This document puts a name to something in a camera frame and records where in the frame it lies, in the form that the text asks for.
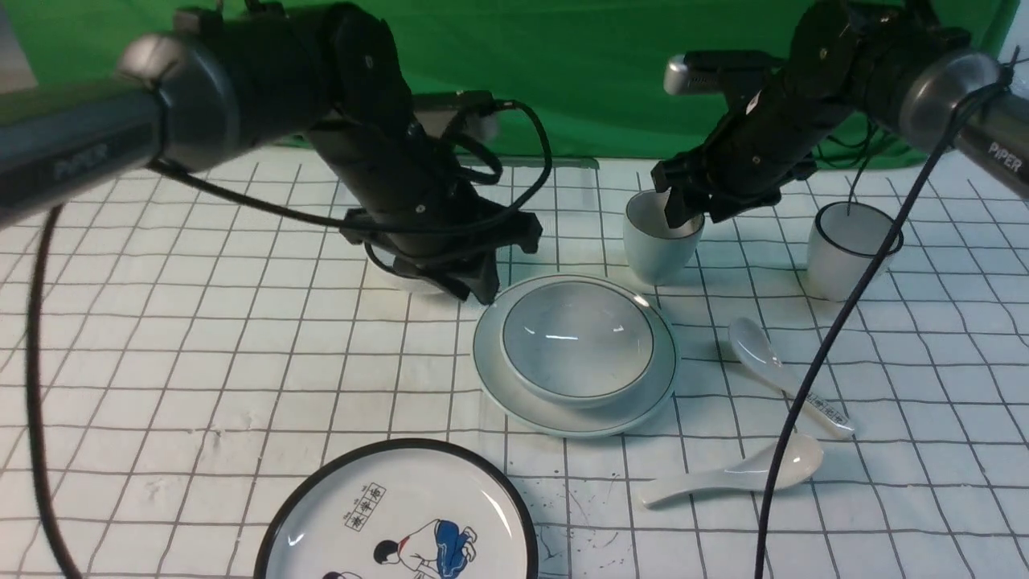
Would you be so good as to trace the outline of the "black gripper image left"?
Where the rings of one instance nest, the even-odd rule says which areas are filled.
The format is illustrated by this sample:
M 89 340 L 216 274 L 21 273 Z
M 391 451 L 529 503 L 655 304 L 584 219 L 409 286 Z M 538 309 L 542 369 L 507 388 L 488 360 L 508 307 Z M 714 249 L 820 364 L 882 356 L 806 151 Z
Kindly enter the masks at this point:
M 496 252 L 536 253 L 543 225 L 519 202 L 482 197 L 502 175 L 496 154 L 463 129 L 339 132 L 339 179 L 358 202 L 339 223 L 353 244 L 390 250 L 443 294 L 489 306 L 499 293 Z

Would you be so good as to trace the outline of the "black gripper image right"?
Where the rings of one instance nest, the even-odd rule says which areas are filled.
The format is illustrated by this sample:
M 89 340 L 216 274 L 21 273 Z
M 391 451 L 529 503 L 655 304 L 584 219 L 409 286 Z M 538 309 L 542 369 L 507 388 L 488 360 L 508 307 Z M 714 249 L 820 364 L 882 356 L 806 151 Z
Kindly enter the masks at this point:
M 770 80 L 747 104 L 728 111 L 705 142 L 658 161 L 651 171 L 666 193 L 668 228 L 713 223 L 781 201 L 781 188 L 817 170 L 814 150 L 828 136 L 828 98 L 802 95 Z

